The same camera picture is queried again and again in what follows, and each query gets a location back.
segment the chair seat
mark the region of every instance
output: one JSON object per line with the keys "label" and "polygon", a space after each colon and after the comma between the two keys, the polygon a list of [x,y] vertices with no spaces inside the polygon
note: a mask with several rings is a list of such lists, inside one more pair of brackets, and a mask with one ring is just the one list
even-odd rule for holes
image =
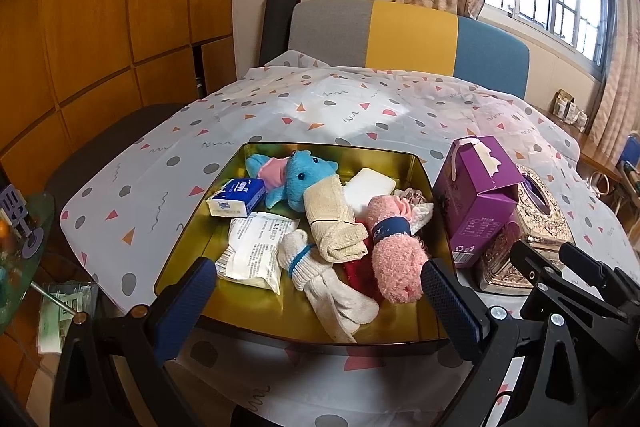
{"label": "chair seat", "polygon": [[118,120],[69,156],[45,187],[54,198],[56,215],[59,216],[71,197],[118,154],[183,107],[180,103],[143,107]]}

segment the white bar of soap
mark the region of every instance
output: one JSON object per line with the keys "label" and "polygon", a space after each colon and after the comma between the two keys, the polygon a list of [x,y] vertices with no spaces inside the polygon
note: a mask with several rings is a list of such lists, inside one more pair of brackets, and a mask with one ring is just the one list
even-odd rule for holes
{"label": "white bar of soap", "polygon": [[393,179],[365,167],[344,186],[344,198],[356,219],[362,219],[372,198],[388,196],[395,188]]}

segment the white paper packet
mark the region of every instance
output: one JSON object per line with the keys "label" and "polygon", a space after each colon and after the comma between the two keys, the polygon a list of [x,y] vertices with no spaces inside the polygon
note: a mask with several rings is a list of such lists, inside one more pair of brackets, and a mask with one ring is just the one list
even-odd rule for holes
{"label": "white paper packet", "polygon": [[299,222],[268,212],[232,219],[229,246],[216,261],[220,279],[270,289],[280,295],[278,245]]}

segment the open purple box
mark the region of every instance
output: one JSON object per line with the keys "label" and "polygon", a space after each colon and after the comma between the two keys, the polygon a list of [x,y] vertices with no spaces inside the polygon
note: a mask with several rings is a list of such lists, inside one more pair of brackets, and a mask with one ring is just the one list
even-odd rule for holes
{"label": "open purple box", "polygon": [[474,138],[454,140],[433,186],[459,268],[471,266],[507,222],[524,181],[494,136]]}

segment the metal tin box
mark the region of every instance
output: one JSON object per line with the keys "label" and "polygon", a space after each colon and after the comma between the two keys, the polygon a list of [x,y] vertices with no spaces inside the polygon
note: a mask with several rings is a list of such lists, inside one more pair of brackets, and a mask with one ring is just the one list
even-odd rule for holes
{"label": "metal tin box", "polygon": [[[427,200],[433,201],[431,185],[417,156],[356,147],[300,143],[247,143],[229,160],[220,174],[203,194],[191,219],[176,242],[155,285],[156,295],[175,283],[199,256],[218,259],[227,247],[230,220],[212,217],[206,199],[232,178],[245,177],[245,159],[252,154],[284,157],[294,150],[310,150],[315,156],[338,163],[338,174],[346,183],[362,168],[374,169],[396,180],[396,188],[418,188]],[[260,204],[256,210],[265,211]],[[300,227],[308,230],[303,214],[297,214],[284,203],[270,210],[287,217],[300,218]],[[430,257],[445,259],[453,270],[453,259],[440,210],[436,205],[431,221],[420,231],[420,238]],[[344,280],[339,265],[338,276]],[[342,344],[334,343],[322,329],[304,292],[296,291],[283,271],[280,295],[226,280],[218,280],[215,291],[202,312],[201,327],[252,341],[276,346],[294,344],[303,349],[325,353],[345,354]],[[384,301],[380,313],[355,334],[358,344],[349,344],[359,352],[409,354],[433,352],[447,338],[426,298],[416,303],[391,304]]]}

